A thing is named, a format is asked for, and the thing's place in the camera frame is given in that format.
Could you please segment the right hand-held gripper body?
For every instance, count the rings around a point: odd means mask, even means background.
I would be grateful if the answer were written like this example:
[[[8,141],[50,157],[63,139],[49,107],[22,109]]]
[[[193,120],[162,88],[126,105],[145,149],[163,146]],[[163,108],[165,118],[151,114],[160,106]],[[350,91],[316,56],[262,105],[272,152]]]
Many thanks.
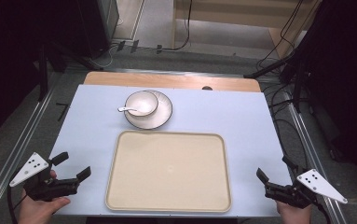
[[[336,190],[316,169],[311,169],[299,175],[292,185],[281,186],[269,181],[264,175],[265,196],[267,198],[288,203],[297,208],[305,208],[317,202],[317,196],[322,195],[340,203],[348,200]]]

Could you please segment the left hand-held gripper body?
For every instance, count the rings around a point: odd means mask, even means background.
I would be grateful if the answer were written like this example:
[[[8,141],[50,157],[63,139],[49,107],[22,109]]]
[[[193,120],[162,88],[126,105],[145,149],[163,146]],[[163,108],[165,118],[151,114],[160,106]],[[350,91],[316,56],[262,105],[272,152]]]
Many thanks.
[[[34,152],[9,181],[11,187],[23,183],[27,195],[34,201],[50,202],[55,198],[77,194],[77,178],[59,180],[50,173],[53,164]]]

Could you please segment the beige plastic tray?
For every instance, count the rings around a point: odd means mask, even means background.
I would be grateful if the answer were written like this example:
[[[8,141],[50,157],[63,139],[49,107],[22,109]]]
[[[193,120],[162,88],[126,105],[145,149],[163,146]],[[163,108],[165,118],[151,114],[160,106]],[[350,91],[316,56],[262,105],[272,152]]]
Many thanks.
[[[228,211],[232,199],[224,139],[215,133],[121,133],[105,203],[116,211]]]

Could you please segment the white bowl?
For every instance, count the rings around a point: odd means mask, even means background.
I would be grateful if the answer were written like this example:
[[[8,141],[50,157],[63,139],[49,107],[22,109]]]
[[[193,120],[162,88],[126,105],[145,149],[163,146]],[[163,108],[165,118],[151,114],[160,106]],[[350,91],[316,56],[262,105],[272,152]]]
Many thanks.
[[[137,91],[125,103],[128,113],[135,117],[151,115],[158,107],[158,98],[151,91]]]

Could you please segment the white plate with dark rim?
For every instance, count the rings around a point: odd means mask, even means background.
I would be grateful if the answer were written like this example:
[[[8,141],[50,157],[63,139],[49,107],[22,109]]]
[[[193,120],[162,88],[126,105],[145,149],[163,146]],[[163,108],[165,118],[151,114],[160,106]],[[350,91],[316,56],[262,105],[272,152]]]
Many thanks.
[[[137,91],[136,94],[145,94],[158,100],[158,105],[152,113],[145,116],[134,116],[130,112],[125,112],[124,115],[127,121],[140,129],[156,129],[165,124],[172,116],[172,102],[170,98],[160,91],[146,90]]]

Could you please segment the person's right hand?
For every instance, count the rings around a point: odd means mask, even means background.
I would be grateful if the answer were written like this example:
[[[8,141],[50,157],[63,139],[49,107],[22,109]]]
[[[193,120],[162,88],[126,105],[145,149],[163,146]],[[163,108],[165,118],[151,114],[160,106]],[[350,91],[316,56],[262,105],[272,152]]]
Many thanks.
[[[310,205],[305,208],[297,208],[279,201],[276,204],[283,224],[310,224],[312,209]]]

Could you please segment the person's left hand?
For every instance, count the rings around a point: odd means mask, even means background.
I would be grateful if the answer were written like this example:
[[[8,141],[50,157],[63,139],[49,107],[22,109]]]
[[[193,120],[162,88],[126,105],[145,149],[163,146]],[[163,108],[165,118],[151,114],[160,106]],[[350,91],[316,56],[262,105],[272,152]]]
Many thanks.
[[[67,197],[55,198],[51,202],[34,201],[25,189],[22,196],[18,224],[49,224],[52,216],[71,202]]]

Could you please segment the small black bent bar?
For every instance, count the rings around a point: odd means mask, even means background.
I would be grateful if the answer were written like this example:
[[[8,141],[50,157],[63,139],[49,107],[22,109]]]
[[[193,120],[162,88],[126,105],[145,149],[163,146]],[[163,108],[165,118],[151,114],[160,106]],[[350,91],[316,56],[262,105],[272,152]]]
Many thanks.
[[[63,117],[65,116],[65,114],[66,114],[66,112],[67,112],[67,110],[68,110],[70,105],[69,104],[65,104],[65,103],[58,103],[58,102],[55,105],[63,107],[62,112],[61,112],[61,114],[59,115],[59,117],[57,119],[57,121],[61,121],[63,119]]]

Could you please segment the light blue table mat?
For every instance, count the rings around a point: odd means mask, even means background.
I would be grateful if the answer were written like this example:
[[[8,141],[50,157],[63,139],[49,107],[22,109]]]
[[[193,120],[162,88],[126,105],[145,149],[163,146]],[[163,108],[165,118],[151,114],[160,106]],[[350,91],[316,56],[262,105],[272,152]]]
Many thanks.
[[[81,85],[51,151],[68,152],[56,167],[60,178],[71,178],[84,168],[90,177],[80,184],[70,204],[61,209],[68,216],[111,217],[105,193],[117,136],[130,129],[118,112],[133,87]],[[256,177],[262,169],[274,183],[287,185],[291,178],[265,96],[261,92],[164,90],[172,101],[172,116],[162,125],[171,132],[217,133],[227,150],[232,204],[225,217],[274,217],[276,204],[266,198]]]

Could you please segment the black curtain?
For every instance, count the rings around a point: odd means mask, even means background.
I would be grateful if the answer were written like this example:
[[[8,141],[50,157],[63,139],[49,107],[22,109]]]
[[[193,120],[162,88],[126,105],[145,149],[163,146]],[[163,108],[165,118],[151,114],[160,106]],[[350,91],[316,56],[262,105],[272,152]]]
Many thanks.
[[[323,0],[302,44],[307,85],[332,121],[330,143],[357,165],[357,0]]]
[[[51,40],[51,11],[68,0],[0,0],[0,128],[42,77],[34,62]]]

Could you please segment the dark cabinet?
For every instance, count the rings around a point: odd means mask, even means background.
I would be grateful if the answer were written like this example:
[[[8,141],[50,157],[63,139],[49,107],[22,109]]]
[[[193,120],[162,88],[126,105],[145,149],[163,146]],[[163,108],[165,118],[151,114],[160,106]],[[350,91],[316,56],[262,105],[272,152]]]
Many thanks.
[[[117,28],[117,0],[76,0],[80,43],[84,54],[98,58],[110,48]]]

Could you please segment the wooden furniture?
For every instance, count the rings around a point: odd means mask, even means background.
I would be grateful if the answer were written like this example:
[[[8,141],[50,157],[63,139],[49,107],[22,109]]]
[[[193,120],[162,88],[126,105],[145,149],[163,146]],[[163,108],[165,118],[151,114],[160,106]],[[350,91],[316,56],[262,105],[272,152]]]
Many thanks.
[[[172,0],[173,19],[267,27],[280,58],[293,51],[323,0]]]

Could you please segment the aluminium floor rail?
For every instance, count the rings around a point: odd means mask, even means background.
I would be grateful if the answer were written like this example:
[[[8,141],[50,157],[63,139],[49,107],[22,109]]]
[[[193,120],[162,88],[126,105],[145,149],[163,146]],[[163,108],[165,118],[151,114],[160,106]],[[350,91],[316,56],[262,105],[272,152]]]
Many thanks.
[[[34,89],[0,128],[0,224],[10,223],[5,199],[7,181],[19,165],[35,122],[45,107],[44,102],[38,102],[38,90]]]
[[[302,115],[296,112],[295,106],[293,104],[289,104],[288,108],[294,121],[295,127],[298,131],[299,138],[304,147],[309,166],[311,168],[315,168],[325,179],[328,179],[320,157],[317,154],[316,147],[313,145],[313,142],[309,136],[309,131],[306,127]],[[325,203],[326,211],[330,216],[332,224],[347,224],[338,201],[323,196],[323,202]]]

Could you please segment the black stand post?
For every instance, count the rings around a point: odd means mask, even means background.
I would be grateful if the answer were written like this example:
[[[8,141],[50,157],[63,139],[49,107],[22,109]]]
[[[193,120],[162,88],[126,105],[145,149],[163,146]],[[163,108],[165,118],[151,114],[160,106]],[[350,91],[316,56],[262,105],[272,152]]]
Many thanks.
[[[301,85],[302,85],[302,78],[304,75],[304,63],[300,61],[296,68],[295,73],[295,87],[293,93],[293,106],[297,113],[300,112],[300,92],[301,92]]]

